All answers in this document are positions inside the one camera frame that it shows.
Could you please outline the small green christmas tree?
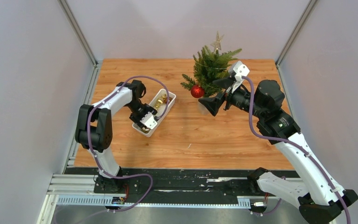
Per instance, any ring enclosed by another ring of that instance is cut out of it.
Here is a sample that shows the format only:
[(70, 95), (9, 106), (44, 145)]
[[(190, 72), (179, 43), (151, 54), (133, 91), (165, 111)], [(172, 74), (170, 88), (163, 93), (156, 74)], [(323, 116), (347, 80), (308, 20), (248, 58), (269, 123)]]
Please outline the small green christmas tree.
[(208, 46), (203, 46), (197, 54), (193, 55), (193, 76), (182, 74), (184, 79), (180, 85), (190, 91), (194, 85), (198, 85), (205, 90), (205, 95), (201, 98), (211, 98), (218, 93), (229, 93), (213, 84), (214, 80), (230, 77), (228, 68), (231, 62), (236, 60), (241, 48), (227, 52), (214, 51)]

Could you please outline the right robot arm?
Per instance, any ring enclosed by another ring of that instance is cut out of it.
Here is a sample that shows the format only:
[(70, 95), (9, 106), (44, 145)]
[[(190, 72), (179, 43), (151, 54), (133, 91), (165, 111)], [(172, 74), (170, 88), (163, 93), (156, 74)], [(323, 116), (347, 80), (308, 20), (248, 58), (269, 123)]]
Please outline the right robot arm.
[(258, 118), (250, 124), (251, 132), (258, 138), (268, 140), (291, 163), (302, 183), (293, 183), (275, 176), (264, 168), (256, 169), (248, 176), (248, 190), (254, 195), (270, 193), (296, 207), (310, 224), (328, 224), (341, 213), (351, 223), (348, 208), (358, 200), (352, 189), (344, 189), (326, 171), (314, 155), (293, 117), (282, 109), (285, 98), (275, 80), (262, 80), (248, 90), (244, 85), (234, 87), (227, 77), (219, 79), (224, 91), (199, 102), (216, 115), (221, 106), (225, 110), (235, 106)]

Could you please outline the red glitter ball ornament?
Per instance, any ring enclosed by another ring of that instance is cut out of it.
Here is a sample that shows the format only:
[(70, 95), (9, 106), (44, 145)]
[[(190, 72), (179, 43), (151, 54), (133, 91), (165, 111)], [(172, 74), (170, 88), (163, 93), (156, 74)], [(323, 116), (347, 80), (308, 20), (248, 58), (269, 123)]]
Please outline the red glitter ball ornament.
[(190, 94), (194, 97), (194, 98), (201, 98), (205, 95), (205, 90), (203, 88), (201, 88), (198, 85), (194, 85), (191, 89), (190, 89)]

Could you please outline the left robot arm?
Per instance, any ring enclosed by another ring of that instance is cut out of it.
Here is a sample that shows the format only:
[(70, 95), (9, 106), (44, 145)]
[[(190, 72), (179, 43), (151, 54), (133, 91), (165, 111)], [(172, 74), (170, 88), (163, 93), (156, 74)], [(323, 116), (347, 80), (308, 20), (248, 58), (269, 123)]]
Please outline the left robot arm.
[(124, 187), (122, 168), (114, 159), (110, 149), (113, 140), (112, 117), (123, 107), (131, 111), (130, 120), (140, 128), (154, 129), (158, 122), (157, 110), (142, 103), (145, 85), (139, 80), (120, 82), (111, 94), (99, 102), (83, 104), (78, 113), (75, 140), (94, 158), (98, 167), (97, 183), (112, 193)]

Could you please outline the silver star ornament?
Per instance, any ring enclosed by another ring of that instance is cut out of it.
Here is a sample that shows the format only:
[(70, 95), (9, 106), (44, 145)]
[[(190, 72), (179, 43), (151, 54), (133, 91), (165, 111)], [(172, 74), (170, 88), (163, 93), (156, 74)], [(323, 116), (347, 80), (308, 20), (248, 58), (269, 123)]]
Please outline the silver star ornament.
[(221, 41), (223, 40), (224, 35), (220, 35), (219, 32), (216, 32), (215, 40), (210, 44), (213, 47), (214, 51), (221, 50)]

